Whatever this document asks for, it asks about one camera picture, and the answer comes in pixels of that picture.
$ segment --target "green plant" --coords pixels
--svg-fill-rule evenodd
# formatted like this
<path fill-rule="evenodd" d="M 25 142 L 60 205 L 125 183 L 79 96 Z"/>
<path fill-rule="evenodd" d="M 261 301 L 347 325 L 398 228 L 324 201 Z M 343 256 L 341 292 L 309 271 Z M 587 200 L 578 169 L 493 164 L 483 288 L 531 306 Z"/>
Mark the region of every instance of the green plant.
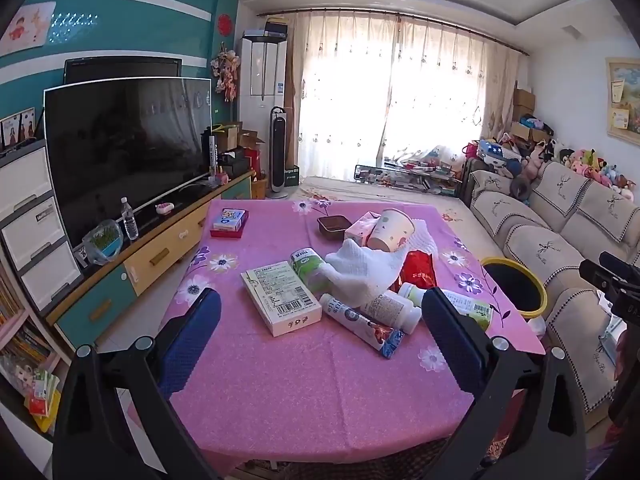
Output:
<path fill-rule="evenodd" d="M 118 230 L 113 226 L 107 226 L 100 232 L 94 234 L 91 243 L 101 251 L 105 250 L 109 244 L 118 238 Z"/>

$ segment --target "wooden drawer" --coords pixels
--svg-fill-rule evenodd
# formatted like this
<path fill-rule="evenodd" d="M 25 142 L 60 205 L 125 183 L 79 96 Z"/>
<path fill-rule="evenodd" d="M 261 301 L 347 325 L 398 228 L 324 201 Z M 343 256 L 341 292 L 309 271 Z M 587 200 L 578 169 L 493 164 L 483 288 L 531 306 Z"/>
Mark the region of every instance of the wooden drawer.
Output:
<path fill-rule="evenodd" d="M 0 168 L 0 220 L 51 189 L 45 148 Z"/>
<path fill-rule="evenodd" d="M 222 198 L 236 200 L 251 200 L 251 179 L 246 178 L 222 192 Z"/>
<path fill-rule="evenodd" d="M 78 264 L 68 242 L 55 248 L 50 254 L 27 270 L 22 282 L 39 310 L 45 308 L 63 288 L 80 277 Z"/>
<path fill-rule="evenodd" d="M 58 326 L 75 348 L 93 344 L 136 298 L 124 266 L 117 266 L 65 312 Z"/>
<path fill-rule="evenodd" d="M 64 235 L 53 197 L 47 198 L 2 229 L 4 242 L 17 270 Z"/>
<path fill-rule="evenodd" d="M 169 227 L 124 261 L 137 295 L 142 294 L 200 241 L 207 209 L 208 203 Z"/>

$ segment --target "white storage drawer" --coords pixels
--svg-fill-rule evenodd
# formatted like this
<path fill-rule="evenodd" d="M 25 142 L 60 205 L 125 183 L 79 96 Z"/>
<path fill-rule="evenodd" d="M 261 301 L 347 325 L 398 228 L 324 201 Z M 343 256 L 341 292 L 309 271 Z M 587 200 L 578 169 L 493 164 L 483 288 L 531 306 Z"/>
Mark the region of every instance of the white storage drawer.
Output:
<path fill-rule="evenodd" d="M 0 220 L 51 189 L 45 148 L 0 168 Z"/>
<path fill-rule="evenodd" d="M 39 310 L 45 308 L 51 299 L 80 276 L 76 260 L 68 242 L 60 245 L 41 262 L 22 276 L 22 282 L 29 291 Z"/>
<path fill-rule="evenodd" d="M 2 229 L 2 236 L 17 270 L 64 235 L 53 197 L 38 204 Z"/>

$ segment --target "box with barcode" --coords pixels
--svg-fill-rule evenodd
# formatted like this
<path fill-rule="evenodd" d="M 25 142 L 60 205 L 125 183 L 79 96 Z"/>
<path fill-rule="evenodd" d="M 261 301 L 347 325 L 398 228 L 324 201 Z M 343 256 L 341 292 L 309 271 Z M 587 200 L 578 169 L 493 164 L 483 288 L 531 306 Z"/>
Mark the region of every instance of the box with barcode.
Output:
<path fill-rule="evenodd" d="M 322 306 L 287 262 L 240 274 L 273 336 L 320 321 Z"/>

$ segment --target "pink tablecloth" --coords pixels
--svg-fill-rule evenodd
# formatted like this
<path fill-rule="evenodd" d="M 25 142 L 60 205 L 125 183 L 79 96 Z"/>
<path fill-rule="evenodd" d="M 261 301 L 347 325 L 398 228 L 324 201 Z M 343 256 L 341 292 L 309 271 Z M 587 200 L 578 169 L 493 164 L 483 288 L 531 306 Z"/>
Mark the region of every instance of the pink tablecloth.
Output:
<path fill-rule="evenodd" d="M 222 297 L 220 324 L 171 404 L 223 476 L 250 458 L 359 462 L 395 453 L 451 434 L 472 401 L 446 365 L 433 370 L 431 362 L 422 360 L 438 352 L 424 323 L 404 338 L 390 360 L 329 317 L 271 336 L 240 272 L 287 260 L 305 247 L 321 256 L 336 251 L 340 243 L 318 232 L 316 219 L 325 214 L 321 205 L 213 200 L 199 252 L 164 316 L 162 324 L 183 314 L 204 286 Z M 434 265 L 441 288 L 475 295 L 500 309 L 489 336 L 501 334 L 519 350 L 543 352 L 500 289 L 492 297 L 495 283 L 483 277 L 479 262 L 434 207 L 394 206 L 426 221 L 438 245 Z M 249 211 L 242 239 L 210 237 L 208 226 L 225 207 Z M 386 207 L 335 202 L 326 209 L 356 221 Z"/>

